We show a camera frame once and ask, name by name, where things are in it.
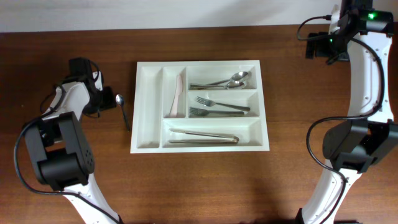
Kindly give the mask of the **small shiny teaspoon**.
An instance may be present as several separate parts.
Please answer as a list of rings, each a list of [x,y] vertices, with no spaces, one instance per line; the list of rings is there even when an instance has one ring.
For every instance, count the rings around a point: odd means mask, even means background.
[[[126,126],[126,129],[127,129],[127,131],[130,131],[131,127],[129,125],[127,114],[126,114],[125,109],[124,109],[124,105],[125,105],[124,97],[121,94],[117,94],[116,97],[115,97],[115,100],[116,100],[116,103],[121,108],[121,111],[122,111],[122,114],[123,114],[123,119],[124,119],[124,124]]]

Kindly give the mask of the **metal kitchen tongs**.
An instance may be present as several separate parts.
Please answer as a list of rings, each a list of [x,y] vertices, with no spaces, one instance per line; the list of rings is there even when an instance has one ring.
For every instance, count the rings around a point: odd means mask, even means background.
[[[187,131],[182,129],[170,129],[170,131],[173,133],[208,137],[208,139],[169,140],[169,143],[172,144],[237,144],[239,142],[239,138],[232,134],[204,133],[197,131]]]

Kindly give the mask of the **white plastic knife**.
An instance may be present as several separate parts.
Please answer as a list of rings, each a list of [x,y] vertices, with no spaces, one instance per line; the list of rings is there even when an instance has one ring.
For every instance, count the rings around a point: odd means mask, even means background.
[[[175,118],[177,116],[179,96],[182,92],[183,92],[183,80],[181,75],[177,75],[174,99],[169,113],[170,118]]]

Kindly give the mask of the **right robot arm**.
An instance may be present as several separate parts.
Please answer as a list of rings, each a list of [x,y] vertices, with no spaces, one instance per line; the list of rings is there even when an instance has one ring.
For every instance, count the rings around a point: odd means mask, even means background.
[[[336,126],[323,138],[323,159],[318,160],[323,172],[296,223],[334,223],[352,185],[397,146],[388,91],[392,13],[376,10],[371,1],[343,1],[326,20],[326,32],[304,38],[305,56],[324,57],[327,64],[349,62],[349,111],[335,117]]]

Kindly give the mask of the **steel fork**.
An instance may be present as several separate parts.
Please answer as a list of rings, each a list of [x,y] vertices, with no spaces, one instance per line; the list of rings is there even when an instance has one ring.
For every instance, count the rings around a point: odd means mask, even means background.
[[[217,111],[205,110],[201,108],[189,107],[189,113],[195,116],[244,116],[242,111]]]
[[[205,106],[224,106],[224,107],[228,107],[228,108],[232,108],[232,109],[236,109],[236,110],[240,110],[240,111],[250,111],[250,107],[247,106],[236,106],[236,105],[229,105],[229,104],[225,104],[225,103],[217,103],[215,101],[206,99],[206,98],[202,98],[202,97],[196,97],[196,102],[205,105]]]

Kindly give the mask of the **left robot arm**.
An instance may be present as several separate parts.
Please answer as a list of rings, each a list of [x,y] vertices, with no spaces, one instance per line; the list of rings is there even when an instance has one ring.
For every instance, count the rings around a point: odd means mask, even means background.
[[[55,85],[50,106],[27,122],[14,146],[14,167],[23,186],[35,194],[65,197],[85,223],[122,223],[95,179],[95,158],[81,127],[82,116],[99,118],[116,107],[99,66],[88,58],[68,62],[70,73]],[[18,148],[25,141],[36,179],[49,191],[31,187],[21,175]]]

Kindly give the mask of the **steel tablespoon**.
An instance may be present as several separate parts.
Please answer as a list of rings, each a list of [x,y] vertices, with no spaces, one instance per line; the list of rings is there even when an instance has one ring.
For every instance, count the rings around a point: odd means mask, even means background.
[[[231,89],[242,89],[246,85],[243,82],[238,82],[238,81],[231,81],[228,82],[225,85],[195,85],[193,83],[190,84],[190,88],[193,89],[225,89],[225,90],[231,90]]]
[[[219,85],[226,82],[244,82],[249,78],[250,74],[251,72],[240,71],[232,75],[229,79],[209,83],[208,85]]]

